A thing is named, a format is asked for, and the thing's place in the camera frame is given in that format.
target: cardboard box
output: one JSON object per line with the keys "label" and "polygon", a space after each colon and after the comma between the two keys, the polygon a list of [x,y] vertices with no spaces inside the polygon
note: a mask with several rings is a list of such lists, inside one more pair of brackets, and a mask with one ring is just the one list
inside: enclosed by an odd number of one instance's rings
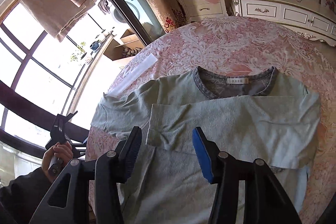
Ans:
{"label": "cardboard box", "polygon": [[120,45],[117,41],[112,39],[112,41],[110,42],[110,44],[106,48],[106,50],[104,52],[104,55],[106,57],[108,57],[109,59],[111,59],[112,61],[115,61],[115,60],[119,60],[119,59],[124,58],[122,53],[124,52],[125,48],[130,48],[130,49],[133,50],[136,47],[137,48],[144,48],[144,45],[142,44],[142,42],[139,39],[137,39],[135,41],[132,41],[132,42],[128,42],[124,45]]}
{"label": "cardboard box", "polygon": [[132,29],[127,29],[121,36],[120,40],[125,44],[139,40],[138,36],[132,31]]}

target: metal bolt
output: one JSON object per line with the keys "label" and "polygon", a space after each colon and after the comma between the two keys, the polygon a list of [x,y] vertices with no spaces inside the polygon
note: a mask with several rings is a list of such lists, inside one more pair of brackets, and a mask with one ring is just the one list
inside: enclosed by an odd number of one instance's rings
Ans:
{"label": "metal bolt", "polygon": [[107,157],[109,157],[109,158],[113,158],[116,154],[117,153],[113,150],[106,153]]}
{"label": "metal bolt", "polygon": [[229,154],[224,151],[221,151],[218,153],[218,156],[222,159],[226,159],[229,156]]}
{"label": "metal bolt", "polygon": [[70,164],[72,166],[76,166],[79,163],[79,159],[73,159],[72,161],[70,161]]}
{"label": "metal bolt", "polygon": [[262,166],[265,162],[262,159],[256,159],[255,163]]}

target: beige towel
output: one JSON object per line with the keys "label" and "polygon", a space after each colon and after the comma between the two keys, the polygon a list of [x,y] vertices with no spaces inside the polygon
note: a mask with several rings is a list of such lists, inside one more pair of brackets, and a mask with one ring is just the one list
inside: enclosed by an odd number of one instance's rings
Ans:
{"label": "beige towel", "polygon": [[52,37],[62,41],[71,28],[95,6],[86,0],[77,7],[71,0],[19,0]]}

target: pink floral tablecloth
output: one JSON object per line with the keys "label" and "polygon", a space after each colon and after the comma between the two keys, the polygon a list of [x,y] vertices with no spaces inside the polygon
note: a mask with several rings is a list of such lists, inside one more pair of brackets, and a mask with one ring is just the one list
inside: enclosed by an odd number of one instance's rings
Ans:
{"label": "pink floral tablecloth", "polygon": [[[322,119],[319,147],[308,182],[300,217],[315,223],[336,190],[336,74],[313,43],[273,22],[244,17],[205,19],[157,39],[120,72],[110,88],[119,83],[147,55],[158,61],[125,92],[129,94],[148,80],[176,75],[196,66],[222,75],[253,75],[276,66],[320,93]],[[114,149],[118,140],[99,128],[91,128],[86,160],[97,159]],[[94,205],[94,184],[90,184]]]}

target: gray inner lining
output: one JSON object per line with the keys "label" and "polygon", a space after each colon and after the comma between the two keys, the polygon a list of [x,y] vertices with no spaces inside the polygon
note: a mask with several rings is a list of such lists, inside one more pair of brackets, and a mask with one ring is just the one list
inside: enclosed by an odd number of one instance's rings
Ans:
{"label": "gray inner lining", "polygon": [[[198,89],[209,99],[228,98],[241,95],[266,96],[275,83],[278,70],[275,67],[257,75],[226,77],[201,67],[195,68],[193,77]],[[227,78],[248,78],[248,84],[227,84]]]}

